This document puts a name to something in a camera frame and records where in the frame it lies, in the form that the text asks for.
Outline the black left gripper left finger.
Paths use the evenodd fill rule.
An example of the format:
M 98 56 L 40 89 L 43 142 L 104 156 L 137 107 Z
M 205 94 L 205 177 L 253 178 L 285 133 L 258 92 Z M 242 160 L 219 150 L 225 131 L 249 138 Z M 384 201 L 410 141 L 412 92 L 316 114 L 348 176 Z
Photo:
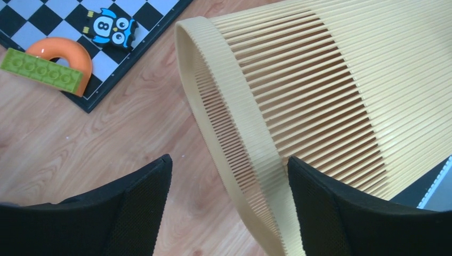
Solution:
M 2 204 L 1 255 L 152 255 L 172 167 L 165 154 L 58 204 Z

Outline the yellow slatted laundry bin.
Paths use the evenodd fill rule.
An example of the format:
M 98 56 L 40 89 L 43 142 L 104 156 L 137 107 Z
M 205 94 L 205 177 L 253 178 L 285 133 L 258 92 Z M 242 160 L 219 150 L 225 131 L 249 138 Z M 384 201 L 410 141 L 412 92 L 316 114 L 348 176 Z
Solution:
M 175 25 L 222 182 L 268 255 L 348 255 L 338 206 L 300 220 L 288 160 L 388 201 L 451 158 L 451 1 L 281 1 Z

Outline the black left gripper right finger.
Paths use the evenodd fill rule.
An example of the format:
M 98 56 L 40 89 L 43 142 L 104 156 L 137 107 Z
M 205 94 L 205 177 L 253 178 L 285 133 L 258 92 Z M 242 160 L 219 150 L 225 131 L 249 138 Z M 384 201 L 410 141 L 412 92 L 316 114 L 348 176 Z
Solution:
M 451 255 L 451 212 L 405 206 L 287 163 L 306 255 Z

